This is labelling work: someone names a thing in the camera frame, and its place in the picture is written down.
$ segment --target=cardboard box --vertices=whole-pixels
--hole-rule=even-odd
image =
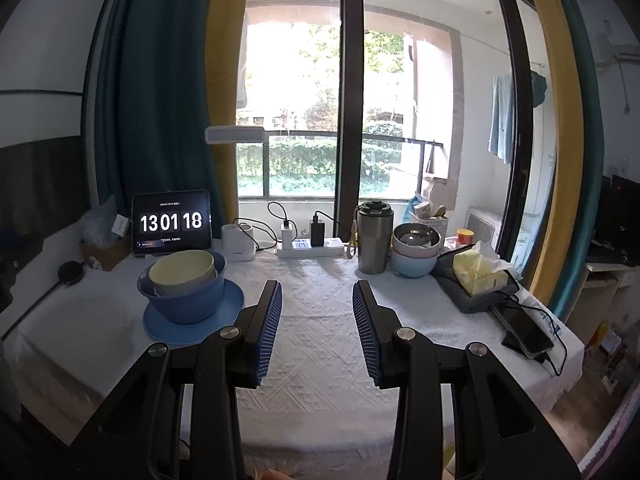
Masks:
[[[108,249],[85,245],[80,242],[82,259],[87,267],[100,270],[111,270],[131,252],[131,236],[118,240]]]

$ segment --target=teal curtain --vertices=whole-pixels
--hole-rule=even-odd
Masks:
[[[547,305],[556,316],[565,319],[568,315],[568,309],[573,303],[573,298],[579,293],[580,275],[584,268],[587,250],[591,243],[591,233],[596,221],[604,165],[604,128],[593,52],[578,1],[561,1],[574,42],[584,115],[582,183],[578,210],[575,215],[574,232],[558,284]]]
[[[115,0],[98,72],[95,164],[100,201],[130,214],[136,193],[207,189],[223,224],[204,69],[209,0]]]

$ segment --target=curtain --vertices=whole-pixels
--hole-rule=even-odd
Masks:
[[[129,215],[136,193],[207,189],[223,208],[210,150],[205,78],[209,0],[115,0],[98,71],[95,164],[100,202]]]
[[[584,129],[574,46],[560,0],[534,0],[540,16],[556,110],[556,180],[548,226],[530,286],[542,303],[551,299],[574,230],[582,176]]]
[[[209,0],[205,42],[207,99],[211,126],[236,124],[238,64],[246,0]],[[238,216],[238,175],[234,144],[211,146],[225,218]]]
[[[591,243],[593,226],[596,222],[605,146],[598,76],[593,63],[593,52],[587,28],[584,25],[577,0],[562,0],[562,4],[574,40],[575,59],[580,76],[582,102],[584,103],[584,163],[582,165],[580,202],[578,202],[574,233],[562,267],[562,274],[560,274],[558,285],[548,304],[549,309],[556,316],[565,319],[569,315],[573,298],[579,293],[580,277]]]

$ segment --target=hanging towel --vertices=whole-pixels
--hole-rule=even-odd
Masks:
[[[533,107],[545,100],[546,79],[531,71]],[[515,90],[511,73],[494,77],[494,108],[489,134],[489,151],[510,164],[513,159],[513,119],[515,114]]]

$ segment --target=blue plate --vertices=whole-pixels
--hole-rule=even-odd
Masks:
[[[223,326],[233,325],[238,312],[244,307],[242,289],[231,280],[225,280],[224,297],[215,314],[198,323],[172,323],[149,303],[142,316],[142,325],[151,339],[172,347],[201,343],[209,334]]]

